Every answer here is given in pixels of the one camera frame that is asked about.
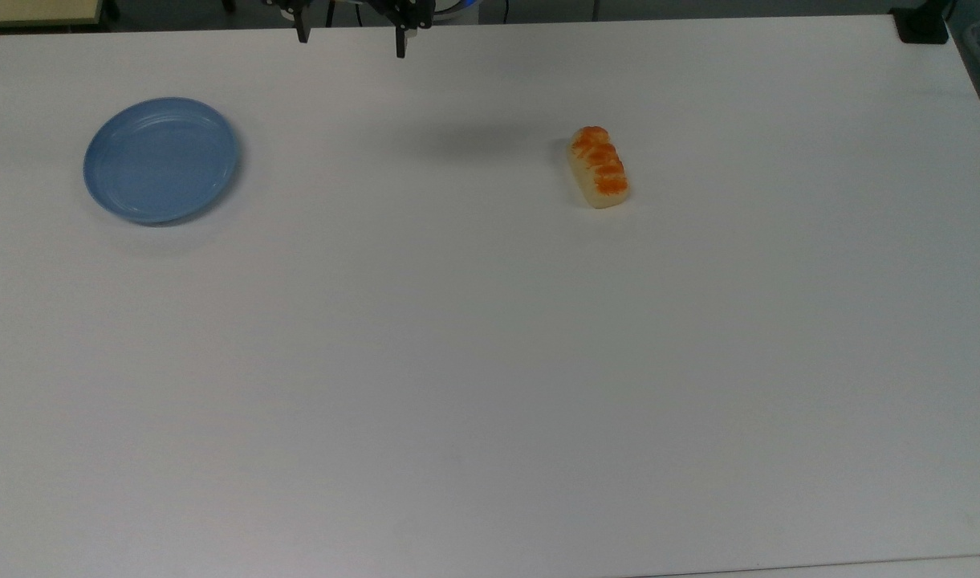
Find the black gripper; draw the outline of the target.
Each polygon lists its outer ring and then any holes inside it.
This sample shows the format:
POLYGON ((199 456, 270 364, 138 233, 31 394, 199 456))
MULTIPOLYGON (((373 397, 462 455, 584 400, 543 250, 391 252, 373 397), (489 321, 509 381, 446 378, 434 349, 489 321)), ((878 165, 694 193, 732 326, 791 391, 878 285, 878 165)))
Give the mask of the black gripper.
POLYGON ((307 43, 311 29, 331 28, 345 12, 359 26, 390 26, 395 29, 398 59, 408 49, 409 31, 429 29, 436 18, 434 1, 262 1, 262 5, 281 12, 300 43, 307 43))

